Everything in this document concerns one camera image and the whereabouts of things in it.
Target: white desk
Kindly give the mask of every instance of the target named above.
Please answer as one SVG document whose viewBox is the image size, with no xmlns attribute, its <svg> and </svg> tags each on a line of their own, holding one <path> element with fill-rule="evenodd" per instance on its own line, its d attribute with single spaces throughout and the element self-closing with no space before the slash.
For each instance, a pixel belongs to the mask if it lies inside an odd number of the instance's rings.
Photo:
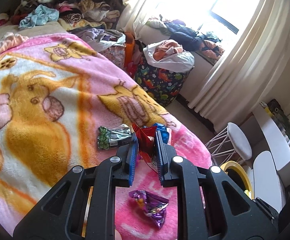
<svg viewBox="0 0 290 240">
<path fill-rule="evenodd" d="M 275 122 L 260 104 L 252 113 L 267 140 L 283 186 L 287 187 L 290 185 L 290 147 Z"/>
</svg>

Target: blanket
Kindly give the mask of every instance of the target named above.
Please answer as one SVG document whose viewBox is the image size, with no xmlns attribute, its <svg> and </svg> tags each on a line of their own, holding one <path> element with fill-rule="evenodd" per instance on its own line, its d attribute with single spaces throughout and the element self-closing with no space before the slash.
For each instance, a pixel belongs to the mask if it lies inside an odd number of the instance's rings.
<svg viewBox="0 0 290 240">
<path fill-rule="evenodd" d="M 179 155 L 208 168 L 202 142 L 123 70 L 72 34 L 29 38 L 0 55 L 0 223 L 16 224 L 74 165 L 92 167 L 116 154 L 97 149 L 99 126 L 162 123 Z M 129 199 L 143 189 L 170 199 L 163 228 Z M 162 188 L 144 161 L 131 188 L 117 188 L 116 229 L 123 240 L 177 238 L 176 188 Z"/>
</svg>

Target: floor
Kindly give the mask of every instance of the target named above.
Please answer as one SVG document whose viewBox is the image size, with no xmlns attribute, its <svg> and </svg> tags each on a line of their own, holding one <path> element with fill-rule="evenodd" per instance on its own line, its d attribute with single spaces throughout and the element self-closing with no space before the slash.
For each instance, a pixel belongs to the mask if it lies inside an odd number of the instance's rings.
<svg viewBox="0 0 290 240">
<path fill-rule="evenodd" d="M 166 109 L 192 133 L 194 133 L 204 144 L 214 137 L 214 134 L 177 100 L 174 100 L 169 106 L 166 107 Z"/>
</svg>

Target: white chair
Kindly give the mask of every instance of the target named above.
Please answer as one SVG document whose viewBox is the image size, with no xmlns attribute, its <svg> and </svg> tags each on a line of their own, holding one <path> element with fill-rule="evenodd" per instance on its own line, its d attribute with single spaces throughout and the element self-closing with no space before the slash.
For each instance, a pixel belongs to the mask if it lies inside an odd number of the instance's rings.
<svg viewBox="0 0 290 240">
<path fill-rule="evenodd" d="M 230 142 L 232 145 L 224 147 L 225 143 Z M 221 166 L 229 161 L 235 153 L 238 153 L 240 158 L 234 160 L 242 164 L 245 160 L 249 160 L 252 156 L 251 146 L 243 131 L 234 123 L 229 122 L 227 127 L 218 135 L 212 138 L 205 144 L 215 165 Z M 221 163 L 217 163 L 216 158 L 220 159 Z"/>
</svg>

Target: silver screw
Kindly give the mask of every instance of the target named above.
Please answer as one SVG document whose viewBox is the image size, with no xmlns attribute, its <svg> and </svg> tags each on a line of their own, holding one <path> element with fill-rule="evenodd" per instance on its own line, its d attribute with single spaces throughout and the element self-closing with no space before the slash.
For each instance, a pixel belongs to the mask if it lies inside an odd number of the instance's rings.
<svg viewBox="0 0 290 240">
<path fill-rule="evenodd" d="M 119 163 L 120 161 L 121 161 L 121 159 L 118 156 L 113 156 L 110 158 L 111 163 Z"/>
<path fill-rule="evenodd" d="M 213 173 L 219 173 L 221 172 L 221 168 L 219 168 L 218 166 L 212 166 L 210 168 L 210 170 L 213 172 Z"/>
<path fill-rule="evenodd" d="M 173 157 L 173 161 L 174 161 L 175 163 L 182 163 L 182 162 L 184 161 L 184 159 L 183 159 L 183 157 L 181 157 L 181 156 L 174 156 L 174 157 Z"/>
<path fill-rule="evenodd" d="M 81 166 L 75 166 L 72 171 L 74 173 L 80 173 L 83 170 L 83 168 Z"/>
</svg>

